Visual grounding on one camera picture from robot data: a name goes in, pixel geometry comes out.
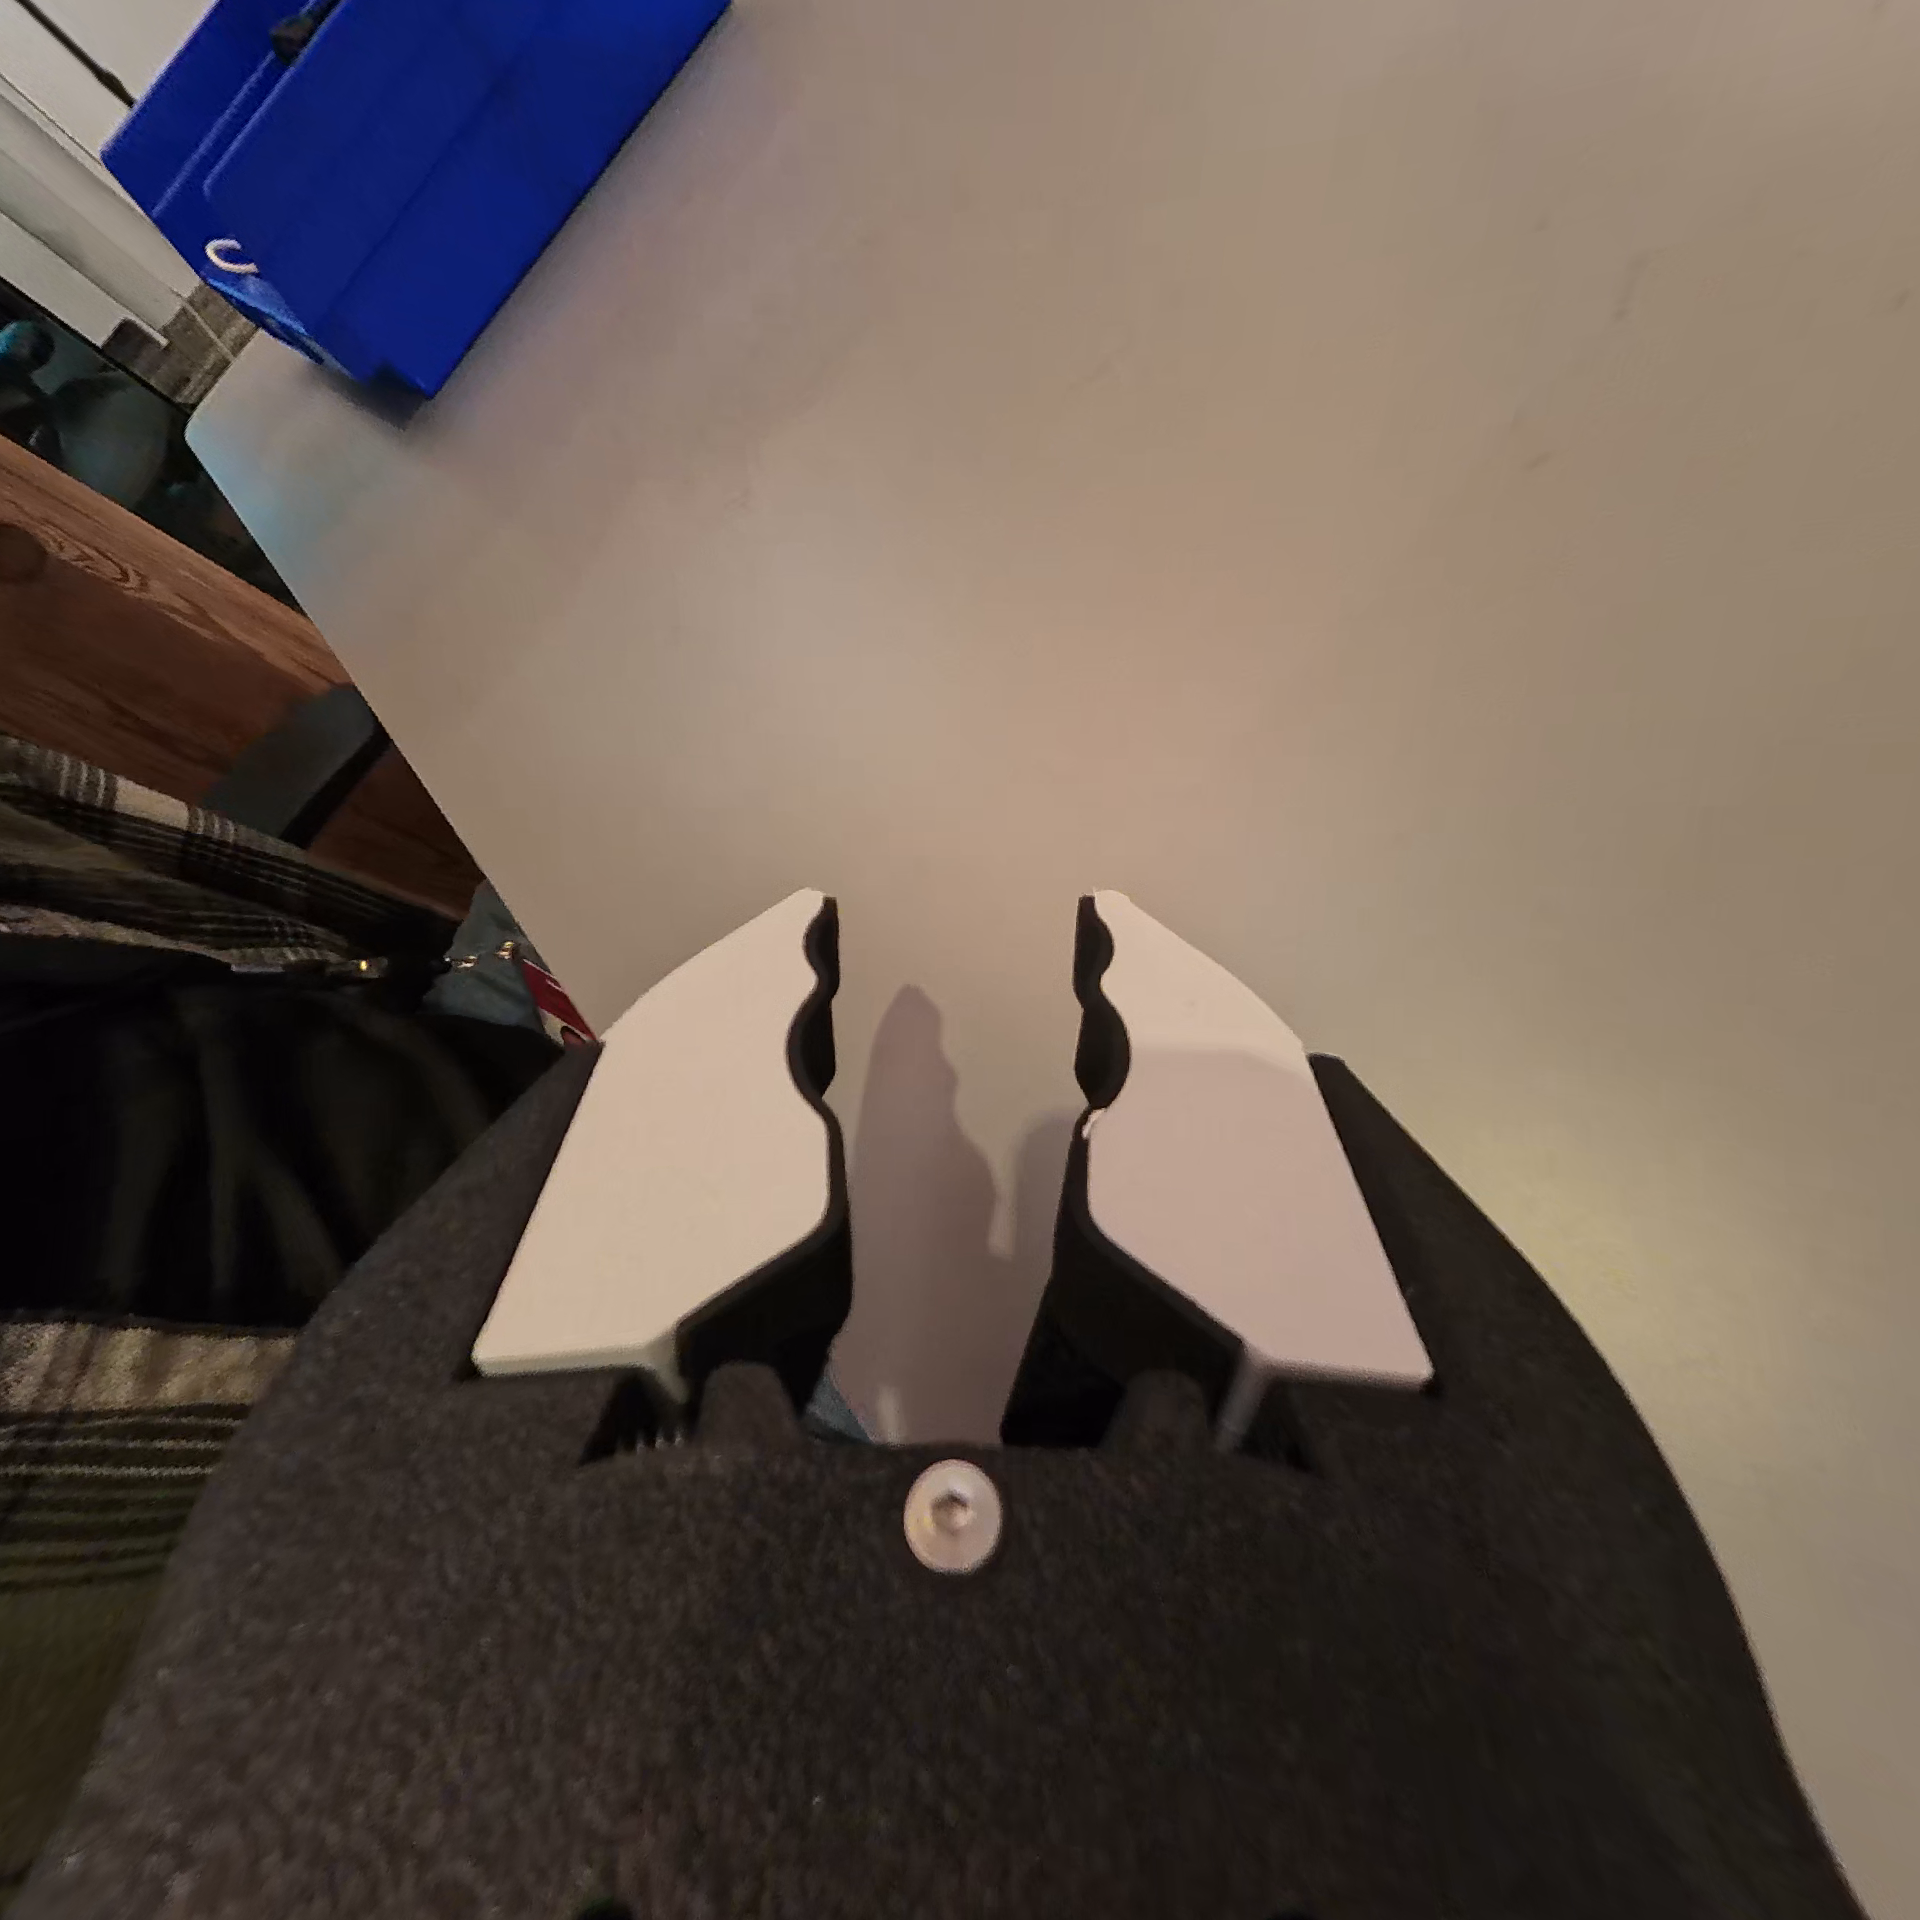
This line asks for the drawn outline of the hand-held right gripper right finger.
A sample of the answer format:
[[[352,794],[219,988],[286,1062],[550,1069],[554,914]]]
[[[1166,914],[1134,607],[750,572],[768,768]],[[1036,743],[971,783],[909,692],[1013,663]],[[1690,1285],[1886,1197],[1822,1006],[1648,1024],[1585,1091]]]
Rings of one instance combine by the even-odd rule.
[[[1431,1387],[1305,1044],[1125,893],[1082,894],[1070,983],[1082,1112],[1005,1448],[1106,1439],[1139,1380],[1194,1394],[1218,1453],[1290,1386]]]

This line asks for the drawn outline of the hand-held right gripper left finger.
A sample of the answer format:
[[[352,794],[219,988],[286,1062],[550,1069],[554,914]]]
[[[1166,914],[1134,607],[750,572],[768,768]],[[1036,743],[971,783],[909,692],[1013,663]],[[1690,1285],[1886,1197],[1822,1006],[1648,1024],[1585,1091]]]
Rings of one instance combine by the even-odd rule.
[[[637,1374],[695,1412],[766,1369],[805,1416],[852,1308],[838,901],[797,889],[603,1033],[473,1349],[486,1380]]]

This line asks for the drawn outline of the blue plastic bin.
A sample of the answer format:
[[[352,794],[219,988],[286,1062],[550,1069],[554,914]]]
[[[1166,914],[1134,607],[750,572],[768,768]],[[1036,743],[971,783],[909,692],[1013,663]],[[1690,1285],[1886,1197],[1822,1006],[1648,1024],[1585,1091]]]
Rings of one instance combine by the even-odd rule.
[[[104,166],[252,327],[436,398],[726,4],[219,4]]]

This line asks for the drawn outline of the person's leg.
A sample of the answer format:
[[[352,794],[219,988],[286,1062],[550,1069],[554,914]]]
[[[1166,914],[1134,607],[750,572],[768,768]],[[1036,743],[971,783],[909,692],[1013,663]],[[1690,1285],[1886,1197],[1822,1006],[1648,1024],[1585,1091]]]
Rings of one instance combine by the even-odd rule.
[[[425,1005],[452,1018],[487,1022],[542,1036],[535,992],[528,986],[522,929],[491,883],[473,889],[465,917]]]

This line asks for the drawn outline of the wooden cabinet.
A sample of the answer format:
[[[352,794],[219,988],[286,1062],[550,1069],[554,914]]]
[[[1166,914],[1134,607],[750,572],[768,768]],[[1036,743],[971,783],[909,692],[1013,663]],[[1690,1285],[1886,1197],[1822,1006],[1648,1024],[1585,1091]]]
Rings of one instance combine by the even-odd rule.
[[[337,684],[348,676],[302,612],[1,443],[8,737],[198,806],[257,737]],[[481,881],[393,743],[306,852],[451,920]]]

